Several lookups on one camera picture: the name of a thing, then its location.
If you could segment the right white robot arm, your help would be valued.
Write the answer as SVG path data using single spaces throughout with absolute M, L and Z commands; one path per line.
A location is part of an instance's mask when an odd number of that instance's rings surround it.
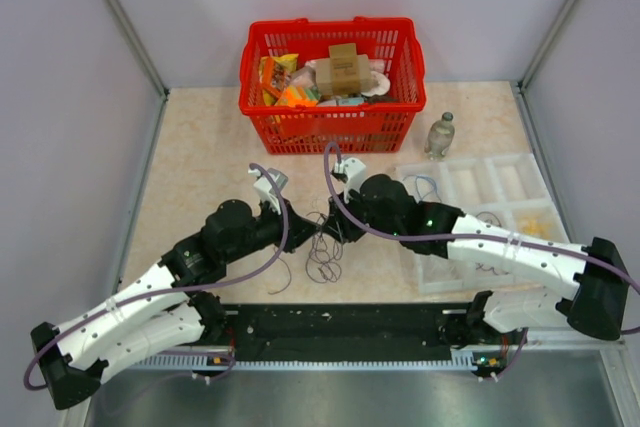
M 438 202 L 418 201 L 386 174 L 367 176 L 358 159 L 323 161 L 325 181 L 341 219 L 359 230 L 425 256 L 496 267 L 535 283 L 535 289 L 487 291 L 474 298 L 467 331 L 487 343 L 520 328 L 569 326 L 604 341 L 626 334 L 623 319 L 634 284 L 616 245 L 562 243 L 500 228 Z

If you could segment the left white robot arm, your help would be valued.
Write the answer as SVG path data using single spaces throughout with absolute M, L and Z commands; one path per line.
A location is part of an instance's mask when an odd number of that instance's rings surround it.
M 81 316 L 35 327 L 31 369 L 44 379 L 54 407 L 66 410 L 92 397 L 129 366 L 165 349 L 216 343 L 226 334 L 225 311 L 211 289 L 227 286 L 227 267 L 267 247 L 272 265 L 318 230 L 282 195 L 286 176 L 256 164 L 258 214 L 231 199 L 210 214 L 201 230 L 175 244 L 129 286 Z

